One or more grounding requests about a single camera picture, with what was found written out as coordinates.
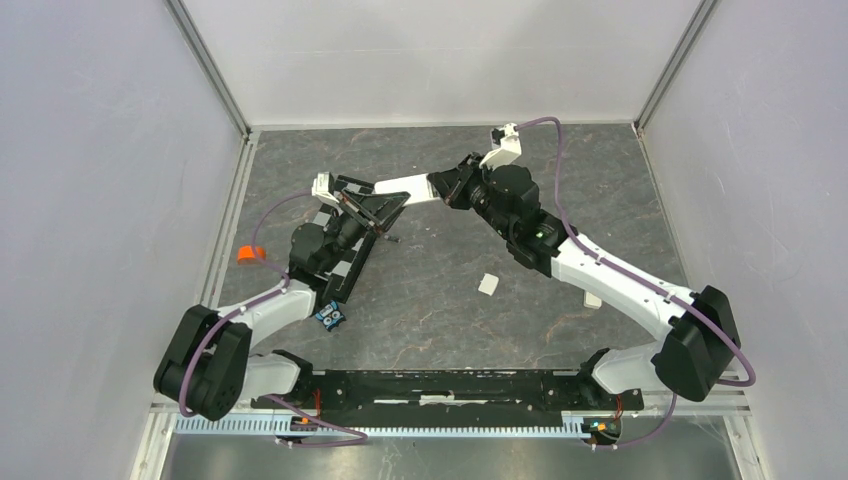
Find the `white remote control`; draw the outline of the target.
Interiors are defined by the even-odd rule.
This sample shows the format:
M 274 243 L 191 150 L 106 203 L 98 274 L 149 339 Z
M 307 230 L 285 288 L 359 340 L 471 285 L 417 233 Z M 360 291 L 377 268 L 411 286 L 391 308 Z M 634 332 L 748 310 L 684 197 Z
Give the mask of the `white remote control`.
M 435 187 L 426 173 L 378 181 L 374 184 L 375 194 L 394 194 L 406 192 L 410 195 L 405 206 L 441 201 Z

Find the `white battery cover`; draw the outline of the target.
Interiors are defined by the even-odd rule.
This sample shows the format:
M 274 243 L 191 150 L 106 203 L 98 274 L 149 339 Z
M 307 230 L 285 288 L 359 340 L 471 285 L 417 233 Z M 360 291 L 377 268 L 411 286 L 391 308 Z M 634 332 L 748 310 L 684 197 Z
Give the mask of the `white battery cover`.
M 499 277 L 490 273 L 485 273 L 483 278 L 481 279 L 478 291 L 488 295 L 493 296 L 497 287 L 499 285 Z

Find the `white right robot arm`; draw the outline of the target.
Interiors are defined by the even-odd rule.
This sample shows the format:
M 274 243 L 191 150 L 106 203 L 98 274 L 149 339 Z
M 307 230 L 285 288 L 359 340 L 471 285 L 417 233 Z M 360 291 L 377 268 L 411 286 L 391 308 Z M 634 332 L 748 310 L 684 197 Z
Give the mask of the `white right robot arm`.
M 525 167 L 491 169 L 470 154 L 426 179 L 447 206 L 485 220 L 518 263 L 594 295 L 653 337 L 625 350 L 603 348 L 584 362 L 577 392 L 585 405 L 602 408 L 617 394 L 647 387 L 701 402 L 720 384 L 741 349 L 722 291 L 707 286 L 694 292 L 604 251 L 542 208 L 539 186 Z

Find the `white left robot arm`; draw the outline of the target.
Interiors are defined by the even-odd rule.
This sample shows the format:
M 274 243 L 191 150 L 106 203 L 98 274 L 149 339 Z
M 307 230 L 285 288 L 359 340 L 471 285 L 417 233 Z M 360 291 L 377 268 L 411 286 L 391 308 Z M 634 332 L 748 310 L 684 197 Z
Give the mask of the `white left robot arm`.
M 155 392 L 175 401 L 182 415 L 216 421 L 238 403 L 268 394 L 295 408 L 312 399 L 307 362 L 285 352 L 251 350 L 296 322 L 316 320 L 328 331 L 342 323 L 339 308 L 374 243 L 413 195 L 383 183 L 310 194 L 321 198 L 322 217 L 294 230 L 289 263 L 280 268 L 277 284 L 232 305 L 194 305 L 183 314 L 153 377 Z

